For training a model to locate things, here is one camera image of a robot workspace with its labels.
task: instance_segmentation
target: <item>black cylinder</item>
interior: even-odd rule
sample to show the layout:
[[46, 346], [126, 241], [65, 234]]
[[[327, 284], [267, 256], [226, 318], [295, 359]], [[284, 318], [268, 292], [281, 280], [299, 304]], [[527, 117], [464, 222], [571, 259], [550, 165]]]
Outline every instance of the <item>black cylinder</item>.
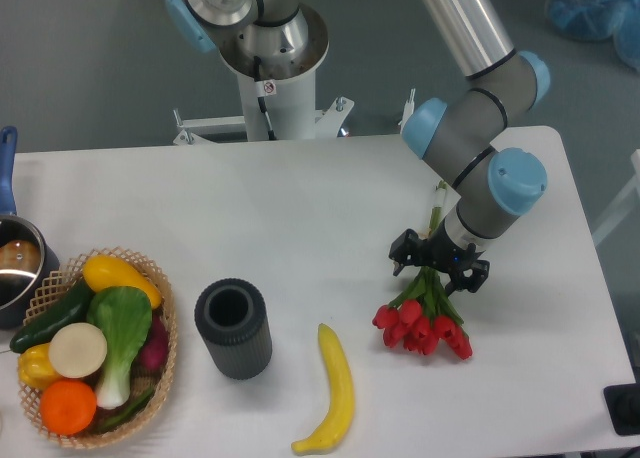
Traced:
[[269, 364], [267, 310], [251, 283], [227, 278], [208, 286], [196, 303], [195, 321], [215, 365], [229, 378], [252, 378]]

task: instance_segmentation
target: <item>cucumber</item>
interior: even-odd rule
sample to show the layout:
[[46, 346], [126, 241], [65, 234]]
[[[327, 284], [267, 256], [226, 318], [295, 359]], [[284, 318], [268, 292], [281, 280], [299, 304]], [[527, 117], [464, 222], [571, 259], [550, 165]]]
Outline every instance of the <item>cucumber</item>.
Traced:
[[9, 348], [24, 353], [32, 346], [49, 343], [61, 328], [84, 321], [95, 293], [80, 278], [67, 293], [51, 307], [23, 326], [11, 339]]

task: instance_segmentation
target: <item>wicker basket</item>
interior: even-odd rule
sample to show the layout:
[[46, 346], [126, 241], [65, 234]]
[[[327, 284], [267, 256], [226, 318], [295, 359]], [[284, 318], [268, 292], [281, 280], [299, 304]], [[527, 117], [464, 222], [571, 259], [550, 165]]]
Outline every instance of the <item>wicker basket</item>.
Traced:
[[[138, 396], [152, 385], [155, 385], [155, 393], [146, 407], [133, 416], [131, 420], [101, 435], [92, 434], [90, 431], [81, 432], [74, 436], [62, 436], [51, 433], [42, 424], [40, 417], [39, 406], [42, 392], [20, 382], [20, 402], [27, 418], [31, 421], [31, 424], [38, 429], [40, 435], [45, 436], [49, 441], [57, 443], [64, 448], [99, 448], [131, 436], [145, 426], [158, 412], [165, 402], [169, 388], [173, 382], [178, 333], [171, 285], [166, 275], [162, 273], [162, 270], [155, 262], [140, 253], [122, 248], [92, 250], [89, 254], [83, 254], [70, 260], [66, 267], [60, 271], [52, 272], [51, 275], [42, 282], [42, 286], [38, 288], [35, 297], [31, 300], [24, 323], [30, 322], [60, 299], [78, 278], [80, 278], [82, 267], [86, 261], [95, 255], [113, 255], [124, 259], [158, 287], [163, 297], [163, 304], [160, 309], [161, 319], [169, 333], [169, 356], [165, 366], [157, 373], [149, 373], [140, 365], [134, 363], [131, 369], [131, 397], [134, 398]], [[96, 419], [108, 416], [109, 413], [113, 412], [98, 409]]]

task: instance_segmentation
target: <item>blue pot handle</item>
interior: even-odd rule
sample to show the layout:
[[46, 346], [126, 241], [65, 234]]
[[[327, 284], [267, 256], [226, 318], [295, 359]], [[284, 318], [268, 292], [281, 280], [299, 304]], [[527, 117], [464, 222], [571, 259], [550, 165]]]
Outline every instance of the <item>blue pot handle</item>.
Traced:
[[18, 130], [14, 126], [5, 126], [0, 131], [0, 139], [0, 215], [15, 215], [17, 211], [12, 177]]

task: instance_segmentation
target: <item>toy vegetable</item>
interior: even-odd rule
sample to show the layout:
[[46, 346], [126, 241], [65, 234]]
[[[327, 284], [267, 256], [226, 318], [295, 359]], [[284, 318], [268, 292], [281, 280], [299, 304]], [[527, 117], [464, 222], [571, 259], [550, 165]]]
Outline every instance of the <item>toy vegetable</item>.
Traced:
[[84, 378], [97, 371], [107, 356], [107, 340], [89, 323], [73, 323], [51, 340], [49, 361], [65, 378]]
[[147, 341], [140, 350], [138, 362], [151, 372], [162, 368], [169, 355], [169, 334], [160, 317], [153, 315]]
[[107, 339], [107, 357], [96, 386], [98, 406], [117, 408], [129, 399], [131, 363], [147, 339], [151, 304], [138, 288], [107, 288], [91, 302], [87, 321]]
[[33, 346], [18, 357], [18, 377], [38, 390], [45, 390], [62, 379], [49, 361], [49, 343]]
[[96, 414], [96, 395], [82, 381], [61, 380], [44, 390], [40, 416], [47, 429], [58, 435], [75, 435], [89, 426]]
[[98, 434], [106, 433], [107, 431], [111, 431], [117, 428], [124, 422], [129, 421], [129, 419], [133, 415], [147, 406], [147, 403], [149, 403], [149, 400], [151, 400], [151, 398], [153, 397], [154, 392], [155, 387], [150, 386], [137, 398], [131, 400], [131, 403], [125, 406], [121, 412], [119, 412], [117, 415], [110, 416], [109, 418], [100, 422], [95, 428], [92, 429], [92, 431]]
[[60, 300], [14, 335], [11, 351], [24, 353], [32, 346], [48, 343], [63, 327], [84, 320], [94, 295], [83, 279], [78, 280]]
[[92, 256], [85, 263], [82, 274], [96, 293], [112, 286], [132, 286], [147, 295], [154, 310], [162, 304], [158, 289], [122, 258], [110, 255]]

